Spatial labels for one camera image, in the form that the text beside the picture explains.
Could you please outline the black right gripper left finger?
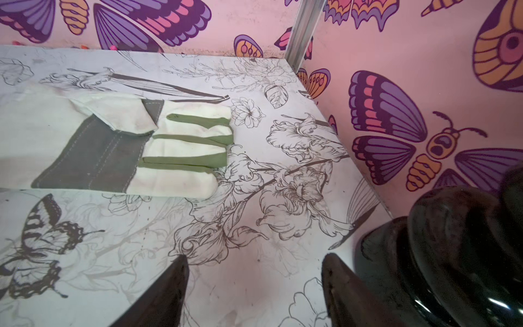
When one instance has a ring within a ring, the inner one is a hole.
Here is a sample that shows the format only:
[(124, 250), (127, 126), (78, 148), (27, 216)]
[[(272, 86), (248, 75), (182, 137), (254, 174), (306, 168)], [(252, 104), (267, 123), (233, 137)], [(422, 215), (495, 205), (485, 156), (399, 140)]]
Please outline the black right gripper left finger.
[(188, 282), (187, 256), (179, 255), (112, 327), (178, 326)]

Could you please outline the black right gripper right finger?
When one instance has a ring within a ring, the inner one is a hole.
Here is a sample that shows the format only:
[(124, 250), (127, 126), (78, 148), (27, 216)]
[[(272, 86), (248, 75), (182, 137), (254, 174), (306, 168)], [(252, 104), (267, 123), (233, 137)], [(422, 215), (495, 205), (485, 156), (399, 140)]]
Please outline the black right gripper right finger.
[(403, 325), (335, 253), (328, 253), (322, 261), (321, 282), (333, 326)]

